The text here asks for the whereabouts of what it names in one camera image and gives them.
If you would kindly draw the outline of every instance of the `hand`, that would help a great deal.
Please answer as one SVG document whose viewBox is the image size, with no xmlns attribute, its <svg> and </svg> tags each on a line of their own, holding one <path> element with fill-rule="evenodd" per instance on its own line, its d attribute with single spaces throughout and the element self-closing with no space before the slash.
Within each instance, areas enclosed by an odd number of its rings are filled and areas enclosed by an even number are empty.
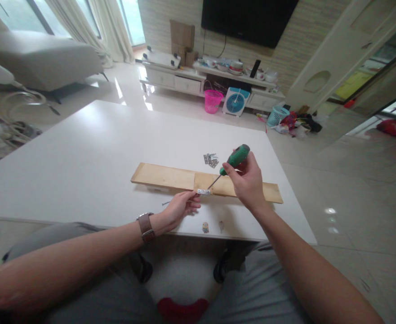
<svg viewBox="0 0 396 324">
<path fill-rule="evenodd" d="M 261 169 L 253 152 L 249 152 L 246 161 L 237 166 L 239 171 L 228 163 L 223 163 L 228 176 L 234 184 L 234 190 L 240 201 L 251 210 L 266 205 L 262 189 Z"/>
<path fill-rule="evenodd" d="M 186 214 L 201 208 L 199 202 L 200 198 L 196 191 L 176 194 L 165 210 L 158 214 L 159 219 L 164 223 L 163 233 L 172 231 L 181 223 Z"/>
</svg>

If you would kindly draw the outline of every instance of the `white sofa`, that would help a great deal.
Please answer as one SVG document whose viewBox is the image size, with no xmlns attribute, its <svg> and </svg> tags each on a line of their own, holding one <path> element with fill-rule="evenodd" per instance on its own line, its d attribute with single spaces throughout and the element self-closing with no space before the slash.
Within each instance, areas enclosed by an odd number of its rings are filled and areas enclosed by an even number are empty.
<svg viewBox="0 0 396 324">
<path fill-rule="evenodd" d="M 93 74 L 105 76 L 90 45 L 35 31 L 0 32 L 0 65 L 27 88 L 51 92 L 59 103 L 54 90 Z"/>
</svg>

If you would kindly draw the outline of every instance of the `pink trash can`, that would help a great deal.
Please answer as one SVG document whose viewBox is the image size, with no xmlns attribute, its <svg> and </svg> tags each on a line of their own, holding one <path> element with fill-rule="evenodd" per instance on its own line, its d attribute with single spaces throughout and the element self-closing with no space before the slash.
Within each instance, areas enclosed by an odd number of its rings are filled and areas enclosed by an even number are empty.
<svg viewBox="0 0 396 324">
<path fill-rule="evenodd" d="M 215 90 L 205 90 L 205 111 L 217 113 L 223 94 Z"/>
</svg>

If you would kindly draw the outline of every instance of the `blue fan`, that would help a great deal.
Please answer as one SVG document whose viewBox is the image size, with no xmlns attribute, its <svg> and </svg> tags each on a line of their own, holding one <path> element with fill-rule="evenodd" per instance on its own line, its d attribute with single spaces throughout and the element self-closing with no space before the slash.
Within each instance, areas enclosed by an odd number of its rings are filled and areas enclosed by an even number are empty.
<svg viewBox="0 0 396 324">
<path fill-rule="evenodd" d="M 232 115 L 241 115 L 246 106 L 247 98 L 250 93 L 238 88 L 229 88 L 226 94 L 225 104 L 223 105 L 223 113 Z"/>
</svg>

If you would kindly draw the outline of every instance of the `speaker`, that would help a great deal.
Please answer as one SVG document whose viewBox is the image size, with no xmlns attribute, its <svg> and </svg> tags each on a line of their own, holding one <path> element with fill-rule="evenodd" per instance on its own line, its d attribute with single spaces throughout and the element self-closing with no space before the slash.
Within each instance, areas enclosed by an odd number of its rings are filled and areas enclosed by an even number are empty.
<svg viewBox="0 0 396 324">
<path fill-rule="evenodd" d="M 261 64 L 261 60 L 256 60 L 255 65 L 253 65 L 252 72 L 250 73 L 250 77 L 253 79 L 256 75 L 256 71 L 259 69 L 259 65 Z"/>
</svg>

